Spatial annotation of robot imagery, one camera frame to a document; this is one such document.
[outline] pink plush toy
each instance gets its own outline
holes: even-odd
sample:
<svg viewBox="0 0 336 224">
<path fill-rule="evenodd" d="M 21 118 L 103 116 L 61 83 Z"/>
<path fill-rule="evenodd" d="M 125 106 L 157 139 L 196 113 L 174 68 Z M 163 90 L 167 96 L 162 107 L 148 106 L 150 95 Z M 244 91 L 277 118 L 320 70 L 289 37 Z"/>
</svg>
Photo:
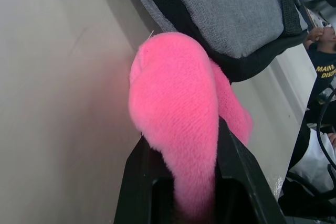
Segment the pink plush toy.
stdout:
<svg viewBox="0 0 336 224">
<path fill-rule="evenodd" d="M 130 74 L 129 110 L 174 177 L 175 209 L 192 223 L 211 222 L 218 115 L 246 145 L 249 113 L 202 46 L 180 33 L 147 40 Z"/>
</svg>

